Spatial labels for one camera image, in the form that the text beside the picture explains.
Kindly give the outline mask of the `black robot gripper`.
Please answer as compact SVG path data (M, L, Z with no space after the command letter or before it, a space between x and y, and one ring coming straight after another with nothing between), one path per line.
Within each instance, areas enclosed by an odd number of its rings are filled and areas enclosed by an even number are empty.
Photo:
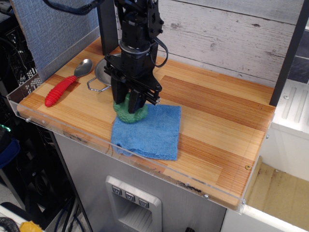
M157 105L162 86L154 77L157 47L150 47L142 54L132 54L121 50L118 54L107 54L107 63L114 65L121 74L112 72L112 95L116 104L121 104L129 93L128 112L136 113L146 102Z

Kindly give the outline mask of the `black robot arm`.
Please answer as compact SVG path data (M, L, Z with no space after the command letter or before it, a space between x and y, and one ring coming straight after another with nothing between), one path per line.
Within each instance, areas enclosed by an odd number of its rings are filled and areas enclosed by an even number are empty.
M116 0L114 4L122 30L121 52L105 56L104 71L111 77L114 102L121 104L128 95L128 112L134 114L145 102L160 101L162 87L153 70L158 47L166 48L158 39L164 21L156 0Z

